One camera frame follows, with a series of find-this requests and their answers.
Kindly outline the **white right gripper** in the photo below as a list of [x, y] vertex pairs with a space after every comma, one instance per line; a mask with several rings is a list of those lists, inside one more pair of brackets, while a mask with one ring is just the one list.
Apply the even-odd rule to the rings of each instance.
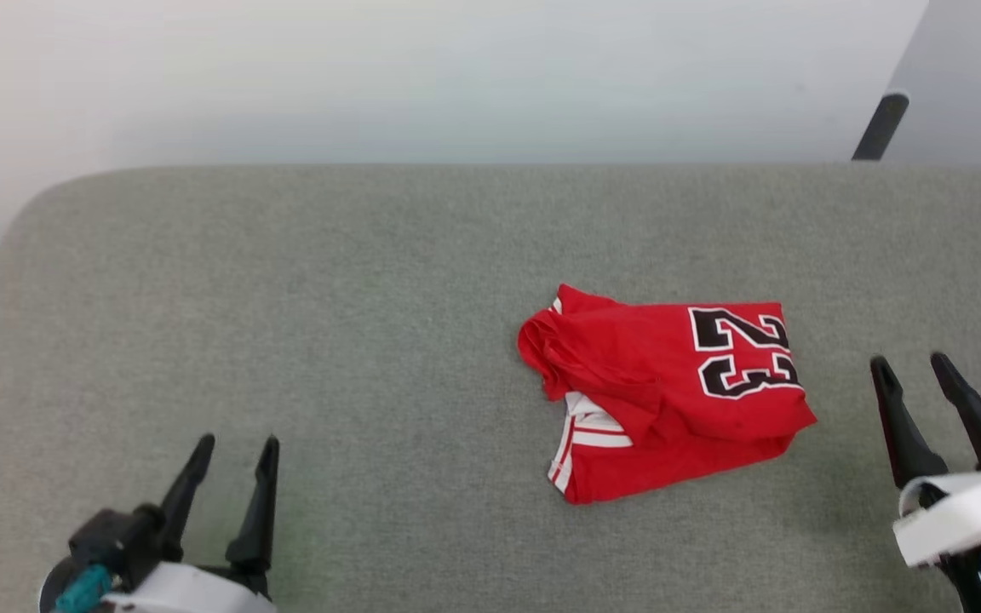
[[869, 375], [892, 481], [900, 489], [892, 533], [908, 567], [938, 568], [956, 590], [961, 610], [981, 612], [981, 395], [947, 354], [932, 353], [930, 362], [942, 393], [964, 423], [977, 471], [946, 474], [949, 466], [930, 449], [907, 411], [892, 366], [876, 354]]

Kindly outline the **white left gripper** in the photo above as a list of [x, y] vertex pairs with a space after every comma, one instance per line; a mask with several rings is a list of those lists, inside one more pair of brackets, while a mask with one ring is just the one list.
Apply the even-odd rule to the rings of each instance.
[[255, 488], [240, 531], [225, 558], [236, 583], [202, 568], [180, 563], [181, 543], [196, 489], [204, 481], [215, 448], [215, 435], [198, 440], [186, 465], [161, 501], [159, 544], [164, 561], [128, 590], [108, 568], [82, 566], [65, 558], [52, 567], [40, 588], [39, 612], [276, 612], [268, 598], [278, 493], [280, 442], [268, 436], [255, 467]]

